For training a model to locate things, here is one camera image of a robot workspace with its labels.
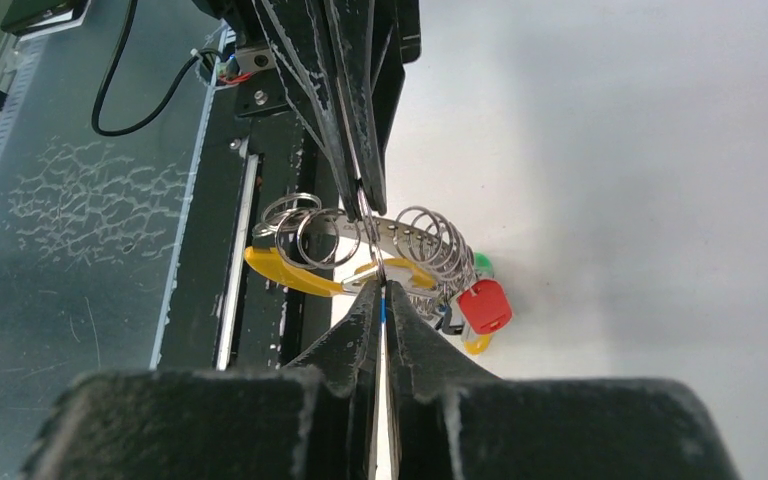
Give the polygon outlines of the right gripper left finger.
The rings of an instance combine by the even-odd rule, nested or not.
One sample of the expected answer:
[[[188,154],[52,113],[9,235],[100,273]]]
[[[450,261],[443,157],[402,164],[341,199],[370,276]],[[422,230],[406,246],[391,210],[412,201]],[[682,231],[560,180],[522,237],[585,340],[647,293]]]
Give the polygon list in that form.
[[[277,369],[105,371],[53,405],[26,479],[371,479],[382,287]]]

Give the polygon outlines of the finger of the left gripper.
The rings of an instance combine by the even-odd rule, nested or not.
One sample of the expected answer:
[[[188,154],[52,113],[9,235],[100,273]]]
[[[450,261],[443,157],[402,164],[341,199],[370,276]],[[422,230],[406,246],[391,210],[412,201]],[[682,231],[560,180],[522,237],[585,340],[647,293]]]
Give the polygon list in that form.
[[[386,150],[405,83],[421,55],[418,1],[326,1],[345,136],[349,200],[387,212]]]
[[[321,1],[256,1],[290,107],[328,160],[343,209],[358,218],[357,185],[338,99],[338,72]]]

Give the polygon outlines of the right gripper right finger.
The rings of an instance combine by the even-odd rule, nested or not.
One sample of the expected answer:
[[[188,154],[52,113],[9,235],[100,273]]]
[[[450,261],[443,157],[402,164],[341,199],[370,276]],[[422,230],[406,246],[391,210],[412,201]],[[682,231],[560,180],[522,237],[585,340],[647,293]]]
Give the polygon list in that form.
[[[696,394],[666,378],[510,380],[385,286],[397,479],[735,479]]]

